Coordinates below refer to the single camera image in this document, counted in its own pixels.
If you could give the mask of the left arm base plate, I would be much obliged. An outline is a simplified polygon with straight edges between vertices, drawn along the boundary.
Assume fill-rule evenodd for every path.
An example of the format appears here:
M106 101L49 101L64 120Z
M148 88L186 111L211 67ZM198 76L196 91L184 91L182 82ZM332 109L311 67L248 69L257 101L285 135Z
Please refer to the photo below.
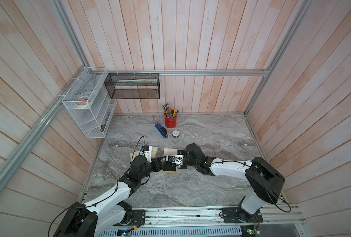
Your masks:
M118 226L143 226L145 224L146 210L134 209L127 211L123 216L123 220L118 222Z

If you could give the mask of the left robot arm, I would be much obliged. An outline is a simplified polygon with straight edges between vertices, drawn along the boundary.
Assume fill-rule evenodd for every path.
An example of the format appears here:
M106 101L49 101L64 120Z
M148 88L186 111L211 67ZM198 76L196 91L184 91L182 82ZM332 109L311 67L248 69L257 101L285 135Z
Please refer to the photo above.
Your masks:
M109 191L85 204L75 202L62 211L65 215L61 223L53 234L48 230L48 236L97 237L115 224L133 222L132 206L125 200L144 184L144 178L163 169L163 159L149 162L145 156L135 157L130 168Z

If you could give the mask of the large cream jewelry box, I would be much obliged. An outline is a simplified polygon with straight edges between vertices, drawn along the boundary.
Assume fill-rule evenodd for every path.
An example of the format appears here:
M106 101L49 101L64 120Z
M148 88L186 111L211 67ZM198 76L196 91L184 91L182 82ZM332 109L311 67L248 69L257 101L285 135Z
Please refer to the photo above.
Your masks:
M163 155L166 156L163 164L163 173L176 174L177 164L172 162L172 159L168 158L168 156L178 155L178 150L176 148L164 148Z

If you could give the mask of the red pen holder cup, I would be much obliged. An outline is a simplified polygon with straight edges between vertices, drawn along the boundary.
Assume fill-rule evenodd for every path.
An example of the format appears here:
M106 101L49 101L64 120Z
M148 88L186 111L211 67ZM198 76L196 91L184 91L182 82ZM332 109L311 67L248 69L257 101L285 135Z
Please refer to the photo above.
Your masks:
M170 114L168 114L168 110L164 110L165 116L165 126L167 128L175 128L177 125L177 110L170 110Z

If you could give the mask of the aluminium front rail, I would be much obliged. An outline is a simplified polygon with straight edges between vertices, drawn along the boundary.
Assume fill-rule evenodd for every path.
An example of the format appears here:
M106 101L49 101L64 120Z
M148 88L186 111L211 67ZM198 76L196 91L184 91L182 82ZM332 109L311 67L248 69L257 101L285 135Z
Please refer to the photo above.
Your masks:
M273 205L266 204L260 208L262 223L224 223L221 216L222 206L199 207L152 207L145 209L145 224L142 228L153 227L191 227L191 226L227 226L234 225L266 225L266 224L304 224L306 220L300 209L292 206L291 212L282 212Z

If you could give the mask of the pens in cup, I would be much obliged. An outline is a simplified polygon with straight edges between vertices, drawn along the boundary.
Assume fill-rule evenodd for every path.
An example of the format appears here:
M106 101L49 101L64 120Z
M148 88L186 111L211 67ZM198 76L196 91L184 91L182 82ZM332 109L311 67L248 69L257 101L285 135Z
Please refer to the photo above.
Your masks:
M179 110L172 110L168 103L164 104L162 106L162 109L164 111L165 117L169 119L175 118L179 113Z

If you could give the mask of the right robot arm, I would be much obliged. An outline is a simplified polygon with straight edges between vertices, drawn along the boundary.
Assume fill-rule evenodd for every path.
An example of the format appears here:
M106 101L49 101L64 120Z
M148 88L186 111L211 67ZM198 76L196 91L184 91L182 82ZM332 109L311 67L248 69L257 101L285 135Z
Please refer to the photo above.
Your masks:
M263 158L229 161L207 157L195 143L178 153L184 155L183 163L186 166L194 167L203 175L230 176L248 181L253 191L241 200L239 212L254 215L266 203L277 206L285 178Z

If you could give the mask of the small cream jewelry box front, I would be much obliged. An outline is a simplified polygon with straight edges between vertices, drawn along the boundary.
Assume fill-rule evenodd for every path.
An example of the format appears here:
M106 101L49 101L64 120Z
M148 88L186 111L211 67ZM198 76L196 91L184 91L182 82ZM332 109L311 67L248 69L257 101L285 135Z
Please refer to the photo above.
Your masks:
M135 151L134 153L130 153L129 158L131 159L131 161L133 161L135 159L136 156L141 155L141 151Z

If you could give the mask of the tape roll on shelf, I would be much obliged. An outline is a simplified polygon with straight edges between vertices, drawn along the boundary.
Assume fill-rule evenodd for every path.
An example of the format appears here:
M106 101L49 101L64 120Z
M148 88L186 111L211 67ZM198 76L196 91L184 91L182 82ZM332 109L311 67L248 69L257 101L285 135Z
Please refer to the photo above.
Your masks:
M93 99L90 97L89 94L80 95L74 101L74 105L77 108L86 108L86 107L91 106L92 103L93 103Z

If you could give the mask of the green sticker roll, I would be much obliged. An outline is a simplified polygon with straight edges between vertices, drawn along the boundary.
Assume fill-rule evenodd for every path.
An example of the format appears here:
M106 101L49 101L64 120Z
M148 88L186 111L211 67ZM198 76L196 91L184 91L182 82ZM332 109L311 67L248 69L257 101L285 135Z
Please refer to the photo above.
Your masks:
M174 130L172 132L172 136L173 136L173 138L178 138L180 136L180 132L178 130Z

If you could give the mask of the black mesh wall basket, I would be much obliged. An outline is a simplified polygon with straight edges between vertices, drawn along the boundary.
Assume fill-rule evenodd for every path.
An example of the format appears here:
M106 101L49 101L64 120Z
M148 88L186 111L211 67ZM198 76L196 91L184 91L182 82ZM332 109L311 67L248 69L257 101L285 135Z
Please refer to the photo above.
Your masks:
M155 73L109 73L104 85L111 99L159 99L160 77Z

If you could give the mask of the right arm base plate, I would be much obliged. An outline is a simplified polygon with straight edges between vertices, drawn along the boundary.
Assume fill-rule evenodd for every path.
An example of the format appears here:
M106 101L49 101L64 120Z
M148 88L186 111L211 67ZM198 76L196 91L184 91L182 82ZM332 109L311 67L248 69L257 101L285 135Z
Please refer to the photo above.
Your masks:
M262 223L263 217L260 209L254 214L249 214L241 207L225 207L221 209L224 223Z

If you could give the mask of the blue stapler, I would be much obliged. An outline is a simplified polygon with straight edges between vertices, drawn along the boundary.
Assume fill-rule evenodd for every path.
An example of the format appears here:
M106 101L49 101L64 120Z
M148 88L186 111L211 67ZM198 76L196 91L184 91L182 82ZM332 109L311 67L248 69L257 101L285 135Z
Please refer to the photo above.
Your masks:
M159 133L163 138L168 138L167 130L160 123L156 122L155 127L157 128L157 130L159 131Z

